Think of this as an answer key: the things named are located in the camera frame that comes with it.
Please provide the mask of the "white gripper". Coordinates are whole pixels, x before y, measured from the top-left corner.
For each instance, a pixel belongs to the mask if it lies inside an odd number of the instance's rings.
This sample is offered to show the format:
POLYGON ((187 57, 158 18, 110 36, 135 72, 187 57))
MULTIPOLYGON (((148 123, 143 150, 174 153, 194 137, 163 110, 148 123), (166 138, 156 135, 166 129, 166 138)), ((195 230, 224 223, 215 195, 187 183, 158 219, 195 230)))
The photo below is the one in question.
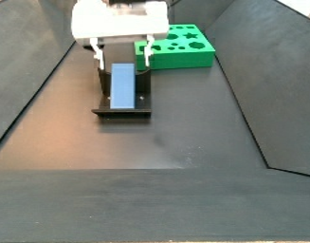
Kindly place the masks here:
POLYGON ((168 36, 168 4, 150 1, 108 6, 102 0, 79 0, 72 9, 71 31, 76 40, 91 38, 94 58, 104 70, 104 52, 98 45, 98 38, 124 38, 147 36, 144 63, 150 67, 156 39, 168 36))

